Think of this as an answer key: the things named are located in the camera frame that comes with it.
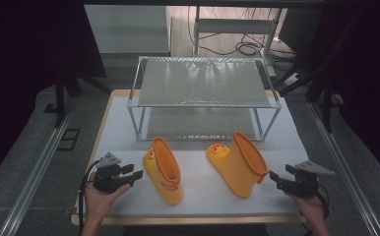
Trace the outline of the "black tripod legs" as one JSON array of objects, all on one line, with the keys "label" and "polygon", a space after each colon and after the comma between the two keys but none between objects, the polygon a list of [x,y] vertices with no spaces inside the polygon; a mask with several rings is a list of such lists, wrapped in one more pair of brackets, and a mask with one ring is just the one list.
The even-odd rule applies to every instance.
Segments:
[{"label": "black tripod legs", "polygon": [[[320,95],[323,95],[322,123],[327,132],[332,132],[330,115],[332,109],[333,80],[330,78],[329,69],[331,68],[337,53],[330,51],[327,53],[314,52],[307,56],[296,59],[292,67],[278,80],[273,82],[274,88],[280,95],[285,95],[299,87],[311,83],[305,94],[309,102],[315,102]],[[304,74],[289,86],[280,86],[288,80],[298,70]]]}]

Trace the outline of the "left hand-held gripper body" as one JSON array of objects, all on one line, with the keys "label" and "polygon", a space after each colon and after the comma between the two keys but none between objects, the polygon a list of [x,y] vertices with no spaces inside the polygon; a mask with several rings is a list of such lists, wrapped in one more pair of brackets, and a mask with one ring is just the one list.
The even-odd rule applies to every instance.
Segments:
[{"label": "left hand-held gripper body", "polygon": [[128,174],[120,174],[121,160],[111,152],[96,165],[94,186],[101,192],[111,194],[127,183]]}]

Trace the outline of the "black stand legs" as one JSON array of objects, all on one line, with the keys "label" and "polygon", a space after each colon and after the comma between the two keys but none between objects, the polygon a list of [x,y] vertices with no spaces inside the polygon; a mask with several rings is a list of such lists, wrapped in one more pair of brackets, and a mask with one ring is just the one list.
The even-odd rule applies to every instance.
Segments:
[{"label": "black stand legs", "polygon": [[75,68],[60,67],[55,74],[55,96],[56,96],[56,114],[57,120],[55,127],[59,128],[65,118],[65,91],[68,91],[72,97],[81,95],[82,89],[78,82],[82,79],[90,85],[102,90],[105,93],[111,93],[111,89],[92,76],[81,72]]}]

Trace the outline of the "yellow duck rain boot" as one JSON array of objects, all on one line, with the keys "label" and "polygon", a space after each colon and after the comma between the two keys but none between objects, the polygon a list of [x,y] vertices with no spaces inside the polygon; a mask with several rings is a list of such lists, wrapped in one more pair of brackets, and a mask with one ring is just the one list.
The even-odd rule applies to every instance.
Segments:
[{"label": "yellow duck rain boot", "polygon": [[159,195],[170,205],[177,205],[184,196],[178,162],[165,139],[155,137],[144,156],[144,167]]},{"label": "yellow duck rain boot", "polygon": [[213,144],[207,148],[207,157],[227,186],[240,198],[248,198],[255,184],[261,184],[269,173],[268,165],[253,142],[236,132],[230,147]]}]

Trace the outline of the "black monitor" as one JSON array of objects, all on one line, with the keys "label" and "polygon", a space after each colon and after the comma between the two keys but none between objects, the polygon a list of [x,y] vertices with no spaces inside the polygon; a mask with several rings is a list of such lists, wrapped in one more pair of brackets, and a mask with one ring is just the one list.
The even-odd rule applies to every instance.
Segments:
[{"label": "black monitor", "polygon": [[288,9],[279,39],[297,56],[309,53],[322,11],[318,9]]}]

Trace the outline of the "person's left hand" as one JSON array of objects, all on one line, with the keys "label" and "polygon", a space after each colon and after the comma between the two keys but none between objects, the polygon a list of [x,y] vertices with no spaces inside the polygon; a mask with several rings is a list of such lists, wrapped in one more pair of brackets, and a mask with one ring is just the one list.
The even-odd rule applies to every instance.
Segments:
[{"label": "person's left hand", "polygon": [[114,202],[130,188],[131,185],[126,184],[108,194],[99,191],[92,183],[88,183],[85,188],[87,221],[103,220],[110,212]]}]

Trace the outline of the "black floor bracket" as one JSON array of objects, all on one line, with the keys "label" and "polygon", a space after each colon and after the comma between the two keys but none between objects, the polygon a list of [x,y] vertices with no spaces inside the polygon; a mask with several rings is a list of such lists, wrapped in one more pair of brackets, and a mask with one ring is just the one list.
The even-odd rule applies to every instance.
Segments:
[{"label": "black floor bracket", "polygon": [[80,129],[66,129],[57,149],[59,151],[72,151],[77,143],[80,132]]}]

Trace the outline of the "two-tier metal shoe rack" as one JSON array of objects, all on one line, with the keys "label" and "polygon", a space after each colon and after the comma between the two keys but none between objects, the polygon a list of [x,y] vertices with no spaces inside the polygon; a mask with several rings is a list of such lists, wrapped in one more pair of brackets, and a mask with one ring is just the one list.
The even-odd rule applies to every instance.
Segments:
[{"label": "two-tier metal shoe rack", "polygon": [[266,140],[282,106],[261,58],[142,57],[127,102],[136,138]]}]

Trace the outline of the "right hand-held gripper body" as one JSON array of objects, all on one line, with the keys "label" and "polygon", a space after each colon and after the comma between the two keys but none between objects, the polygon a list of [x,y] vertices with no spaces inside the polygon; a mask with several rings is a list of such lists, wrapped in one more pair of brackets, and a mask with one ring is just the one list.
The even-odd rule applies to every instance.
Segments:
[{"label": "right hand-held gripper body", "polygon": [[294,181],[291,184],[289,193],[302,198],[309,198],[317,193],[319,174],[335,174],[333,170],[329,170],[310,160],[294,164],[293,167],[297,169],[297,173],[293,175]]}]

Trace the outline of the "person's right hand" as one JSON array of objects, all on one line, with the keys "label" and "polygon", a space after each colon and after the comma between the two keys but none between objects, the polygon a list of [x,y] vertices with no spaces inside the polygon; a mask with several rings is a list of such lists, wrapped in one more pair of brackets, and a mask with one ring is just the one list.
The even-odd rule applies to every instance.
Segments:
[{"label": "person's right hand", "polygon": [[295,201],[309,226],[318,226],[325,223],[324,207],[317,197],[303,199],[292,194],[288,194],[288,196]]}]

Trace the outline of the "aluminium rail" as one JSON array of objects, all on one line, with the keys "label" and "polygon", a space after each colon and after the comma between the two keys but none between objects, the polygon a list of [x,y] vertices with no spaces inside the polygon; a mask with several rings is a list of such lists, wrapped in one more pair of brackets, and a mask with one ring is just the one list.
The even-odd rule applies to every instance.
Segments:
[{"label": "aluminium rail", "polygon": [[357,210],[370,234],[370,236],[380,236],[380,221],[379,218],[371,206],[369,200],[365,197],[362,192],[358,182],[356,181],[353,173],[351,172],[347,161],[338,146],[334,136],[327,131],[321,118],[323,115],[319,111],[319,108],[316,104],[307,103],[307,106],[312,113],[313,119],[316,123],[316,126],[323,137],[324,142],[326,143],[332,158],[334,159],[339,173],[342,176],[346,186],[348,188],[349,194],[351,195],[354,204],[357,207]]},{"label": "aluminium rail", "polygon": [[72,118],[78,99],[74,98],[67,105],[65,110],[66,116],[62,119],[59,126],[52,130],[50,137],[41,150],[40,155],[32,168],[32,171],[26,180],[21,192],[18,194],[13,206],[11,207],[3,225],[0,229],[0,236],[15,236],[27,211],[32,199],[38,189],[38,186],[48,168],[58,144]]}]

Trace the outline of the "white table mat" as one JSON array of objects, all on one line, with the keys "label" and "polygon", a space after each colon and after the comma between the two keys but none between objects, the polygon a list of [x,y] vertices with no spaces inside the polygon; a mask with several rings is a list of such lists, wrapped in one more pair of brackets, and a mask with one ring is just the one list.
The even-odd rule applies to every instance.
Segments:
[{"label": "white table mat", "polygon": [[[99,159],[111,152],[123,165],[134,164],[137,170],[141,170],[143,157],[152,144],[136,140],[127,101],[125,96],[114,96],[109,100],[93,158]],[[278,190],[276,183],[270,178],[254,185],[248,198],[235,195],[206,156],[210,142],[170,141],[168,144],[181,170],[181,185],[184,189],[182,201],[174,206],[168,204],[159,195],[151,178],[144,175],[115,202],[111,216],[281,216],[286,221],[293,221],[298,216],[294,201]],[[257,147],[269,169],[286,179],[292,177],[285,171],[286,165],[294,165],[307,159],[306,150],[286,106],[281,109],[266,140],[258,143]]]}]

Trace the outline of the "white cabinet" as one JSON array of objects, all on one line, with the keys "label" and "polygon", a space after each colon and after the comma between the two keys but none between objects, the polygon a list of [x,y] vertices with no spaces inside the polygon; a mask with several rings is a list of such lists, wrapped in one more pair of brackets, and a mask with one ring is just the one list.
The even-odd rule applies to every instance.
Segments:
[{"label": "white cabinet", "polygon": [[100,53],[169,53],[167,6],[86,5]]}]

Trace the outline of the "white metal stand frame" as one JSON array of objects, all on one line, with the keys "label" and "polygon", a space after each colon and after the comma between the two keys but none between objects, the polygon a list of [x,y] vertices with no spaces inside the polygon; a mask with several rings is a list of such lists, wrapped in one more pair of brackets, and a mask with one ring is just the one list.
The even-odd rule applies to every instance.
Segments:
[{"label": "white metal stand frame", "polygon": [[200,33],[262,34],[266,37],[264,47],[260,50],[260,54],[264,62],[264,68],[267,75],[271,79],[275,79],[277,74],[272,65],[269,54],[282,11],[282,9],[278,9],[271,20],[201,19],[200,7],[197,6],[193,29],[193,55],[199,55]]}]

